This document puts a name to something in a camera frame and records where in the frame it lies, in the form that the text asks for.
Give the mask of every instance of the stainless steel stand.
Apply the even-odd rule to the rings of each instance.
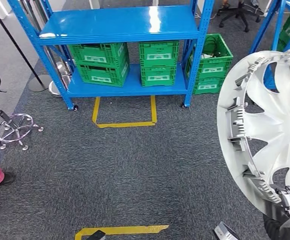
[[[4,121],[0,123],[0,149],[5,149],[7,143],[18,142],[23,150],[27,150],[28,145],[24,145],[21,140],[28,135],[33,128],[42,132],[44,128],[34,124],[33,117],[27,114],[14,114],[8,116],[0,110],[0,117]]]

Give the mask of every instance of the shelf caster wheel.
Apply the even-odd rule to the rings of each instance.
[[[180,107],[181,107],[182,109],[187,109],[187,108],[188,108],[188,106],[185,106],[184,103],[182,103],[182,104],[180,105]]]

